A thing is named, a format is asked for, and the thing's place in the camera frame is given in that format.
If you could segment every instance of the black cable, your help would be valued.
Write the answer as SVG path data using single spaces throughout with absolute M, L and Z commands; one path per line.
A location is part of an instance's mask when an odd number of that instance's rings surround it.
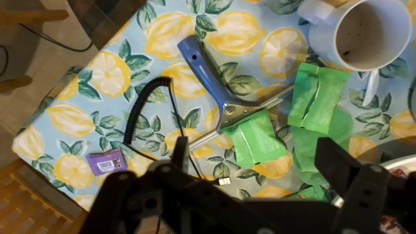
M 176 104 L 175 104 L 175 99 L 171 94 L 171 90 L 169 89 L 169 96 L 170 96 L 170 102 L 171 102 L 171 107 L 172 107 L 172 115 L 175 116 L 175 120 L 176 120 L 176 124 L 178 124 L 178 128 L 179 128 L 179 132 L 180 132 L 180 137 L 184 137 L 184 132 L 183 132 L 183 126 L 182 126 L 182 122 L 180 122 L 180 116 L 179 116 L 179 112 L 178 112 L 178 108 L 176 108 Z M 196 168 L 196 164 L 192 159 L 192 154 L 189 152 L 189 161 L 192 164 L 192 168 L 193 171 L 196 172 L 197 177 L 201 180 L 202 177 L 200 176 L 197 168 Z
M 130 145 L 124 145 L 124 146 L 126 146 L 127 148 L 130 148 L 131 151 L 133 151 L 135 154 L 140 155 L 141 158 L 145 158 L 145 159 L 152 160 L 152 161 L 157 161 L 157 160 L 154 160 L 153 158 L 150 158 L 150 156 L 148 156 L 148 155 L 145 155 L 145 154 L 143 154 L 143 152 L 132 148 Z
M 161 224 L 161 219 L 159 219 L 159 216 L 158 216 L 157 225 L 156 225 L 156 234 L 158 234 L 159 224 Z
M 178 128 L 179 128 L 179 132 L 180 132 L 180 137 L 184 137 L 183 128 L 182 128 L 182 124 L 180 124 L 180 116 L 179 116 L 179 112 L 178 112 L 178 108 L 176 108 L 176 104 L 175 104 L 175 99 L 174 99 L 170 89 L 169 89 L 169 98 L 170 98 L 171 107 L 172 107 L 172 115 L 174 115 L 174 117 L 176 120 L 176 124 L 178 124 Z
M 62 43 L 57 42 L 57 41 L 54 41 L 53 38 L 50 38 L 49 35 L 46 35 L 44 33 L 37 33 L 37 31 L 32 30 L 31 28 L 28 28 L 26 25 L 19 24 L 19 26 L 24 28 L 27 31 L 32 33 L 33 35 L 37 35 L 37 37 L 42 38 L 44 41 L 46 41 L 46 42 L 49 42 L 52 44 L 55 44 L 55 46 L 62 47 L 62 48 L 65 48 L 67 51 L 71 51 L 71 52 L 81 54 L 81 52 L 88 51 L 93 46 L 93 43 L 89 42 L 89 44 L 85 48 L 81 48 L 81 50 L 71 48 L 71 47 L 68 47 L 66 44 L 62 44 Z
M 9 51 L 7 51 L 7 48 L 5 48 L 5 46 L 2 46 L 2 44 L 0 44 L 0 48 L 3 51 L 3 57 L 5 57 L 5 60 L 3 60 L 3 67 L 2 67 L 2 69 L 1 69 L 1 72 L 0 72 L 0 77 L 1 77 L 1 76 L 3 76 L 5 70 L 6 70 L 7 67 L 9 67 Z
M 124 138 L 122 141 L 122 143 L 124 146 L 127 146 L 131 151 L 133 151 L 135 154 L 137 154 L 137 155 L 140 155 L 140 156 L 143 156 L 145 159 L 150 159 L 153 161 L 156 161 L 156 160 L 152 159 L 150 156 L 135 150 L 131 146 L 131 142 L 132 142 L 132 138 L 133 138 L 133 130 L 135 130 L 136 121 L 137 121 L 137 119 L 140 116 L 140 112 L 141 112 L 148 96 L 153 93 L 153 90 L 156 90 L 159 86 L 167 87 L 169 98 L 170 98 L 170 103 L 171 103 L 171 108 L 172 108 L 172 115 L 175 116 L 175 121 L 178 124 L 178 128 L 179 128 L 179 132 L 180 132 L 180 137 L 184 137 L 183 126 L 180 124 L 180 116 L 179 116 L 179 112 L 178 112 L 178 108 L 176 108 L 176 104 L 175 104 L 175 99 L 174 99 L 174 96 L 171 94 L 170 81 L 171 80 L 169 77 L 158 77 L 158 78 L 152 80 L 150 82 L 148 82 L 143 87 L 143 90 L 140 91 L 136 102 L 132 104 L 132 108 L 130 111 L 130 115 L 128 115 L 128 119 L 127 119 L 126 130 L 124 130 Z M 189 154 L 189 161 L 191 161 L 192 168 L 196 172 L 197 177 L 201 180 L 201 174 L 198 173 L 198 171 L 196 168 L 196 164 L 191 158 L 191 154 Z

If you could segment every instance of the lemon print tablecloth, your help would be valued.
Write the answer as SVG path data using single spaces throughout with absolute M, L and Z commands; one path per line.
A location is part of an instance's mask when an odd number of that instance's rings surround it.
M 105 176 L 93 177 L 85 155 L 120 148 L 137 176 L 149 160 L 132 154 L 120 141 L 126 119 L 143 86 L 157 76 L 174 80 L 184 134 L 195 141 L 213 130 L 218 108 L 195 78 L 176 50 L 178 42 L 196 34 L 205 42 L 237 98 L 257 100 L 293 82 L 300 63 L 321 61 L 308 48 L 308 22 L 295 11 L 301 0 L 149 0 L 84 68 L 72 68 L 40 104 L 39 111 L 14 139 L 13 151 L 39 171 L 55 189 L 88 210 Z M 414 0 L 405 2 L 412 16 Z M 362 107 L 365 73 L 353 73 L 339 107 L 353 120 L 349 152 L 354 158 L 386 160 L 396 148 L 377 147 L 391 139 L 416 137 L 406 98 L 416 74 L 414 44 L 380 69 L 375 99 Z M 287 155 L 278 160 L 240 168 L 232 143 L 218 137 L 192 156 L 206 180 L 228 177 L 221 186 L 237 199 L 282 198 L 305 189 L 292 163 L 291 133 L 286 126 L 289 102 L 270 113 Z M 156 90 L 139 117 L 133 146 L 154 159 L 169 159 L 179 130 L 174 125 L 167 93 Z M 400 141 L 403 146 L 416 146 Z

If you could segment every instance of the blue tool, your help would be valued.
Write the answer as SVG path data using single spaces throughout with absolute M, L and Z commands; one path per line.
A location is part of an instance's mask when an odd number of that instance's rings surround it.
M 236 99 L 224 87 L 224 85 L 221 83 L 221 74 L 217 65 L 209 57 L 196 37 L 192 35 L 183 39 L 178 44 L 178 48 L 193 74 L 208 90 L 219 108 L 219 122 L 217 125 L 218 133 L 221 133 L 221 129 L 231 126 L 261 109 L 261 103 Z

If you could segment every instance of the purple card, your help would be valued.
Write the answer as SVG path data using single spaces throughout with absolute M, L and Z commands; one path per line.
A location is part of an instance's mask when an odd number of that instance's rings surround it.
M 111 150 L 102 154 L 89 154 L 87 155 L 87 161 L 93 176 L 127 171 L 124 158 L 119 150 Z

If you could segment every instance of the green packet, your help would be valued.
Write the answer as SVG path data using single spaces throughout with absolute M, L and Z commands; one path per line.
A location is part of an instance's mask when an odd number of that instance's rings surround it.
M 327 134 L 348 77 L 344 72 L 301 64 L 296 74 L 288 125 Z
M 232 126 L 223 129 L 231 138 L 236 165 L 248 168 L 271 161 L 287 154 L 286 147 L 275 139 L 266 109 L 252 113 Z
M 330 130 L 327 134 L 319 134 L 305 129 L 291 128 L 293 143 L 293 165 L 300 173 L 300 178 L 306 185 L 323 185 L 325 178 L 314 167 L 314 155 L 318 138 L 331 138 L 343 150 L 348 150 L 352 133 L 352 117 L 348 112 L 335 108 Z

